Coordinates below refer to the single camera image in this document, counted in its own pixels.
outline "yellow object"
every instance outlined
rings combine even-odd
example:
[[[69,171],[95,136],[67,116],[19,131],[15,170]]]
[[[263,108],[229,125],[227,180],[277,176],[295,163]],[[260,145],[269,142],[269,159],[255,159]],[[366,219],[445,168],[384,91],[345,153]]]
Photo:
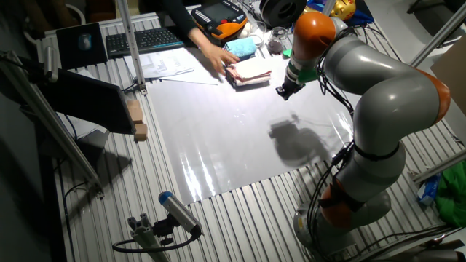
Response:
[[[350,19],[356,12],[355,0],[337,0],[330,14],[345,21]]]
[[[317,10],[316,10],[316,9],[313,9],[313,8],[311,8],[311,7],[306,6],[306,7],[304,8],[304,11],[303,11],[301,14],[304,15],[304,14],[306,14],[306,13],[308,13],[308,12],[317,12]]]

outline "folded cloth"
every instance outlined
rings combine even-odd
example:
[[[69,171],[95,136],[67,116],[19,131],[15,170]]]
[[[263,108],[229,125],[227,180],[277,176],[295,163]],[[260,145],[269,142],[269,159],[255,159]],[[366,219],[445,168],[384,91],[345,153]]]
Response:
[[[237,86],[257,84],[270,80],[270,64],[262,58],[252,58],[226,68],[227,73]]]
[[[229,41],[225,44],[224,49],[233,55],[238,56],[241,61],[249,59],[257,50],[252,37]]]

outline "black tape roll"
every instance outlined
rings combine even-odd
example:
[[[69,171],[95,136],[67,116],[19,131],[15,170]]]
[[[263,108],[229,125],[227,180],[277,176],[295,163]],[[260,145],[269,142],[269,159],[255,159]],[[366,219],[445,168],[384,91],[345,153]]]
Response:
[[[262,0],[259,4],[262,20],[270,28],[298,20],[305,7],[305,0]]]

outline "pink cloth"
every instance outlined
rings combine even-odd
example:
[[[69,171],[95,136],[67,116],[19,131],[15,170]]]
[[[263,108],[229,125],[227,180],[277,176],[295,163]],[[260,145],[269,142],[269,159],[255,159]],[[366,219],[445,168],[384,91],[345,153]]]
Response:
[[[237,86],[266,82],[272,72],[266,60],[257,57],[230,65],[226,70]]]

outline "person's hand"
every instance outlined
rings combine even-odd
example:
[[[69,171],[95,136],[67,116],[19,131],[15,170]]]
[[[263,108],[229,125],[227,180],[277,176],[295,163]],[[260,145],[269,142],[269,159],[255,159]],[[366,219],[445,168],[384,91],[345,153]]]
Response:
[[[214,69],[223,75],[225,75],[225,70],[222,62],[224,62],[225,65],[229,65],[240,61],[236,55],[233,55],[232,53],[223,50],[214,44],[209,44],[206,47],[201,48],[201,51],[204,56],[212,63]]]
[[[212,63],[214,69],[220,74],[225,75],[224,62],[226,65],[237,63],[240,59],[232,53],[217,47],[210,43],[209,39],[205,37],[204,33],[198,28],[190,30],[188,37],[201,49],[204,56]]]

